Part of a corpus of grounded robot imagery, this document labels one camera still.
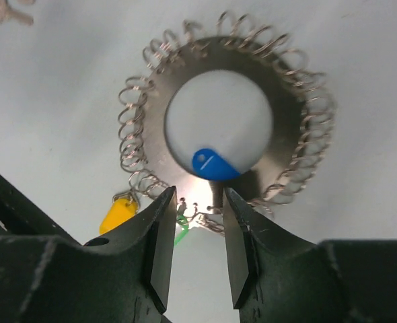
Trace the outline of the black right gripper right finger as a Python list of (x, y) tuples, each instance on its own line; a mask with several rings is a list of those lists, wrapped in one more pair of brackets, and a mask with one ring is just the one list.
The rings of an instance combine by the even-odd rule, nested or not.
[(314, 244), (230, 188), (223, 224), (241, 322), (397, 322), (397, 240)]

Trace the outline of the metal disc keyring holder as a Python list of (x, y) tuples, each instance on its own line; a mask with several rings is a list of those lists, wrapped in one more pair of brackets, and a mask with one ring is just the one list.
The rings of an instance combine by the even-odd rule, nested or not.
[[(250, 14), (224, 11), (213, 34), (194, 20), (143, 49), (147, 71), (127, 78), (118, 99), (120, 166), (138, 199), (178, 189), (181, 215), (213, 231), (225, 187), (266, 215), (288, 205), (324, 159), (336, 104), (326, 74), (308, 68), (290, 36)], [(192, 169), (210, 148), (241, 175), (211, 181)]]

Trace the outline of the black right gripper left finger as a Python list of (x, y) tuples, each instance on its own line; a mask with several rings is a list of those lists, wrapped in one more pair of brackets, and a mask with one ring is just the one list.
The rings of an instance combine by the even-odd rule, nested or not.
[(85, 244), (28, 199), (0, 199), (0, 322), (160, 322), (175, 224), (174, 187)]

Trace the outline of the green key tag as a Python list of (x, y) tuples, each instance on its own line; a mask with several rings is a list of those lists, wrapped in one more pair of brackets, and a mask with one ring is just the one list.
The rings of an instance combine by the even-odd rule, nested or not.
[(185, 218), (185, 216), (183, 215), (177, 216), (174, 245), (175, 246), (178, 245), (188, 232), (189, 232), (189, 222), (187, 218)]

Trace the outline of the yellow key tag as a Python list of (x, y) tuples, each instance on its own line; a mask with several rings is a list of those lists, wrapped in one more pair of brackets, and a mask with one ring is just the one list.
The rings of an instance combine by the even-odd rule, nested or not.
[(139, 202), (133, 192), (125, 191), (114, 195), (112, 206), (100, 224), (100, 235), (108, 233), (133, 218), (138, 210)]

